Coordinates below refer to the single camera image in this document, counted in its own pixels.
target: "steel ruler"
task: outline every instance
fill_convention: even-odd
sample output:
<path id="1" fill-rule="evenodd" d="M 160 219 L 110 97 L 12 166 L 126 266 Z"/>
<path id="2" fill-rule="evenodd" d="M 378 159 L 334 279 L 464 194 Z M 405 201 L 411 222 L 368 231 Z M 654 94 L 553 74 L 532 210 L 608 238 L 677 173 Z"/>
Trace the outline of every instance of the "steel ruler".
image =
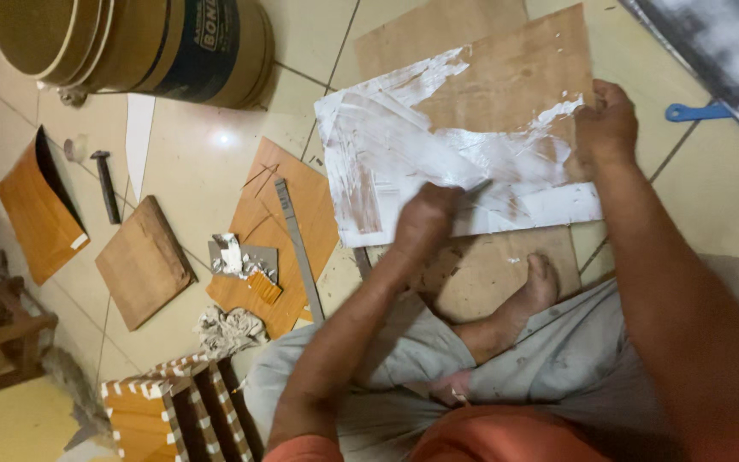
<path id="1" fill-rule="evenodd" d="M 290 232 L 290 238 L 293 240 L 293 248 L 296 251 L 298 268 L 302 271 L 302 282 L 304 283 L 304 290 L 307 292 L 307 302 L 310 304 L 310 311 L 313 314 L 313 322 L 315 324 L 321 324 L 323 323 L 323 309 L 321 308 L 318 288 L 315 287 L 315 278 L 313 278 L 313 271 L 310 268 L 310 259 L 307 258 L 307 251 L 304 249 L 302 231 L 298 228 L 296 212 L 293 210 L 293 202 L 290 201 L 290 192 L 287 190 L 287 182 L 284 181 L 284 178 L 275 180 L 275 189 L 278 191 L 278 199 L 281 201 L 281 209 L 284 210 L 284 219 L 287 221 L 287 231 Z"/>

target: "yellow wall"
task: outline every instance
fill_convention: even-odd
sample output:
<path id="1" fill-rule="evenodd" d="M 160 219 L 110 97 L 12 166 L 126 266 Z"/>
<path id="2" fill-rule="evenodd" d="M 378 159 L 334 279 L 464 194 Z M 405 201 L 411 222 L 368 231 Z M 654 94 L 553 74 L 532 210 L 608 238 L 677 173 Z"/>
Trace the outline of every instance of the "yellow wall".
<path id="1" fill-rule="evenodd" d="M 53 461 L 79 429 L 73 400 L 46 377 L 0 391 L 0 460 Z"/>

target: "metal ruler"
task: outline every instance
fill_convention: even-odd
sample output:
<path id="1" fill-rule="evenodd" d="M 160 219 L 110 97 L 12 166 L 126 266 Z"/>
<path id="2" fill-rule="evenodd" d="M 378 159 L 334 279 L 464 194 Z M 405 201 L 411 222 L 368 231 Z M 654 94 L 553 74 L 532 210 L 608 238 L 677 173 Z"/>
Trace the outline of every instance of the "metal ruler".
<path id="1" fill-rule="evenodd" d="M 315 287 L 315 278 L 313 278 L 313 271 L 310 269 L 310 259 L 307 258 L 307 251 L 304 249 L 302 232 L 298 228 L 296 212 L 293 210 L 293 203 L 290 201 L 290 192 L 287 190 L 287 182 L 284 181 L 284 178 L 275 180 L 275 189 L 278 191 L 281 209 L 284 210 L 287 231 L 290 232 L 290 238 L 293 240 L 298 268 L 302 271 L 302 282 L 304 283 L 304 290 L 307 292 L 307 302 L 310 304 L 313 322 L 315 324 L 321 324 L 323 323 L 323 309 L 321 308 L 321 300 L 318 296 L 318 288 Z"/>
<path id="2" fill-rule="evenodd" d="M 369 262 L 370 257 L 367 255 L 367 247 L 356 247 L 352 249 L 352 255 L 355 256 L 355 264 L 358 266 L 358 272 L 361 273 L 361 280 L 366 282 L 372 272 L 372 265 Z"/>

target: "hand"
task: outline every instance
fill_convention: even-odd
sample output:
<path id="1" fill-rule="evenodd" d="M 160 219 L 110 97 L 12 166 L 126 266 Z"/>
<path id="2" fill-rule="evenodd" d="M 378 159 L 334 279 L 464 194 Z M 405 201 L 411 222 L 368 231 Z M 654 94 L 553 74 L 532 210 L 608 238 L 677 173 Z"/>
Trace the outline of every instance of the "hand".
<path id="1" fill-rule="evenodd" d="M 595 79 L 594 92 L 597 107 L 575 113 L 578 156 L 593 177 L 606 165 L 635 165 L 638 126 L 635 106 L 619 85 Z"/>
<path id="2" fill-rule="evenodd" d="M 403 254 L 414 265 L 426 261 L 452 232 L 457 202 L 463 193 L 460 187 L 438 187 L 432 183 L 422 186 L 401 210 L 391 250 Z"/>

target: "blue handle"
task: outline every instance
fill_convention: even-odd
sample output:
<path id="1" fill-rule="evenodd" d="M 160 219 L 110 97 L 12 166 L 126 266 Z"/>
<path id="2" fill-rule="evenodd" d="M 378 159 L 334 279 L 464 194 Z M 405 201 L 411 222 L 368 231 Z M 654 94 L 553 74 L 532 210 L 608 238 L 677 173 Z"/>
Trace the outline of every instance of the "blue handle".
<path id="1" fill-rule="evenodd" d="M 683 104 L 672 104 L 666 108 L 666 120 L 690 121 L 708 120 L 711 118 L 730 118 L 732 112 L 721 103 L 712 103 L 705 108 L 690 108 Z"/>

